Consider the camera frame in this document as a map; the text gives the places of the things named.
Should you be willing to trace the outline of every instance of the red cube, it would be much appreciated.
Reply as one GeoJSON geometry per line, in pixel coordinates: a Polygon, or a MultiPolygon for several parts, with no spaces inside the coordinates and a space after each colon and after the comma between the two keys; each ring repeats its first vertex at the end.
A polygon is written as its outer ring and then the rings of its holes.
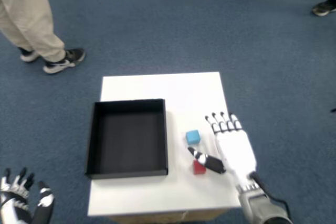
{"type": "Polygon", "coordinates": [[[194,174],[197,175],[197,174],[205,174],[205,167],[203,165],[201,165],[197,160],[194,160],[194,164],[193,164],[193,167],[194,167],[194,174]]]}

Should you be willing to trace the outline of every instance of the beige pants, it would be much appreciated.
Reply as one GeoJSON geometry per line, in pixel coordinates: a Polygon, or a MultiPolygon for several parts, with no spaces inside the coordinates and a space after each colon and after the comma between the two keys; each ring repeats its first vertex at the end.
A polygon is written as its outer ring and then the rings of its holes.
{"type": "Polygon", "coordinates": [[[48,61],[65,56],[48,0],[0,0],[0,30],[17,47],[35,50],[48,61]]]}

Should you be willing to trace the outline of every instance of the sneaker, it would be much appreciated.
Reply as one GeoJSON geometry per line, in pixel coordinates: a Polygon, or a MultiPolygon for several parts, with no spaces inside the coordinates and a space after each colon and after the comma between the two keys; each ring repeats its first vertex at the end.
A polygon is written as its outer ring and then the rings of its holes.
{"type": "Polygon", "coordinates": [[[27,51],[21,47],[19,47],[19,49],[21,51],[20,59],[24,62],[33,62],[38,57],[40,57],[40,55],[36,51],[27,51]]]}
{"type": "Polygon", "coordinates": [[[65,58],[59,62],[46,61],[43,71],[45,73],[53,74],[61,72],[67,68],[73,68],[81,63],[85,58],[85,51],[82,48],[67,50],[65,58]]]}
{"type": "Polygon", "coordinates": [[[323,16],[328,15],[331,12],[335,12],[336,4],[331,3],[330,1],[325,1],[325,2],[322,2],[314,6],[311,11],[319,17],[323,17],[323,16]]]}

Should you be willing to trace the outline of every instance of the person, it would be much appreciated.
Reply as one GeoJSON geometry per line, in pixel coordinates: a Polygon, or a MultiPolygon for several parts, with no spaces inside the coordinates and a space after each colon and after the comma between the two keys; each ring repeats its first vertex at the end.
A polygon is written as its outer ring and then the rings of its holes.
{"type": "Polygon", "coordinates": [[[0,0],[0,30],[21,51],[21,60],[45,60],[43,70],[53,74],[75,67],[85,58],[82,48],[64,50],[54,34],[48,0],[0,0]]]}
{"type": "Polygon", "coordinates": [[[325,2],[319,3],[312,8],[312,12],[319,17],[326,16],[329,13],[335,11],[336,11],[336,0],[326,0],[325,2]]]}

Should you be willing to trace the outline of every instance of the blue cube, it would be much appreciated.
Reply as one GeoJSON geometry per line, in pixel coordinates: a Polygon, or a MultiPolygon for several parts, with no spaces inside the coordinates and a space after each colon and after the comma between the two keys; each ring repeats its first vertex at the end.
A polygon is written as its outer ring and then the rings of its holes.
{"type": "Polygon", "coordinates": [[[188,131],[185,137],[187,138],[187,142],[189,145],[198,144],[201,141],[201,137],[200,137],[198,130],[188,131]]]}

